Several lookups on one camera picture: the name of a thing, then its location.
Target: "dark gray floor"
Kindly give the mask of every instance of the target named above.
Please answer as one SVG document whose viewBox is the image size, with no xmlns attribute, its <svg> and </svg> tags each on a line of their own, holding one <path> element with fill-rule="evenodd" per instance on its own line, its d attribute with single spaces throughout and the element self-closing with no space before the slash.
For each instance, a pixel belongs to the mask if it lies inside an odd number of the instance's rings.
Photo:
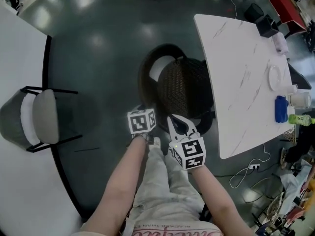
<svg viewBox="0 0 315 236">
<path fill-rule="evenodd" d="M 238 19 L 244 19 L 244 8 L 252 1 L 277 16 L 268 0 L 234 0 Z M 58 149 L 74 194 L 84 209 L 95 209 L 130 139 L 126 113 L 140 103 L 137 72 L 144 56 L 159 44 L 173 43 L 188 57 L 204 59 L 193 22 L 195 14 L 235 17 L 230 0 L 38 0 L 21 14 L 21 18 L 53 37 L 49 86 L 80 92 L 78 96 L 59 96 L 57 101 L 62 102 L 59 114 L 63 125 L 84 137 Z M 302 38 L 291 37 L 289 45 L 302 53 L 292 57 L 296 66 L 303 66 L 305 57 L 310 58 L 309 68 L 304 69 L 314 78 L 314 57 Z M 267 158 L 261 145 L 221 160 L 216 121 L 204 140 L 206 165 L 216 175 L 235 174 L 253 158 Z M 266 143 L 271 159 L 261 164 L 261 170 L 278 162 L 281 146 L 279 138 Z M 77 151 L 91 148 L 99 149 Z M 229 177 L 219 178 L 249 225 L 253 224 L 250 213 L 259 213 L 260 207 L 268 204 L 263 198 L 246 204 L 259 197 L 250 186 L 276 169 L 274 166 L 251 174 L 238 189 L 229 186 Z"/>
</svg>

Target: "wicker chair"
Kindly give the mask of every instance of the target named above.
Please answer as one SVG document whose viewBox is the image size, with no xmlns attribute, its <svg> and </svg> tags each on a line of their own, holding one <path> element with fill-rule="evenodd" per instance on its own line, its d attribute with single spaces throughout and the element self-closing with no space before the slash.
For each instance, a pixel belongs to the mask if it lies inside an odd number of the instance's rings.
<svg viewBox="0 0 315 236">
<path fill-rule="evenodd" d="M 158 81 L 149 74 L 156 60 L 172 56 L 175 60 L 162 70 Z M 138 89 L 146 108 L 156 109 L 159 126 L 168 132 L 167 116 L 177 114 L 189 119 L 200 119 L 196 126 L 200 134 L 212 125 L 213 97 L 205 61 L 187 58 L 173 44 L 163 44 L 148 53 L 143 60 L 138 77 Z"/>
</svg>

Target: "chair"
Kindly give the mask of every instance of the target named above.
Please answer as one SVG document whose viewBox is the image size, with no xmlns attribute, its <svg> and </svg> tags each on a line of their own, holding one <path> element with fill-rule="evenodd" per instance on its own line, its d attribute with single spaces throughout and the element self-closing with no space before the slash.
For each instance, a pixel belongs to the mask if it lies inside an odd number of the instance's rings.
<svg viewBox="0 0 315 236">
<path fill-rule="evenodd" d="M 291 75 L 292 84 L 296 84 L 299 89 L 312 89 L 311 84 L 305 79 L 305 77 L 300 74 L 297 70 L 295 70 L 292 65 L 289 65 L 289 71 Z"/>
<path fill-rule="evenodd" d="M 18 90 L 15 95 L 0 108 L 0 133 L 3 138 L 32 153 L 50 148 L 52 145 L 60 145 L 81 138 L 82 135 L 77 135 L 60 141 L 54 92 L 78 93 L 76 91 L 61 89 L 44 90 L 38 87 L 24 87 Z M 36 136 L 40 140 L 36 145 L 32 145 L 27 140 L 21 122 L 21 106 L 28 93 L 36 95 L 32 108 L 33 126 Z"/>
<path fill-rule="evenodd" d="M 155 81 L 150 71 L 163 56 L 175 60 L 164 67 Z M 147 54 L 139 68 L 138 90 L 144 106 L 155 107 L 157 122 L 164 131 L 168 132 L 167 116 L 170 114 L 201 119 L 196 126 L 200 134 L 210 129 L 213 96 L 206 62 L 187 58 L 176 45 L 163 44 Z"/>
</svg>

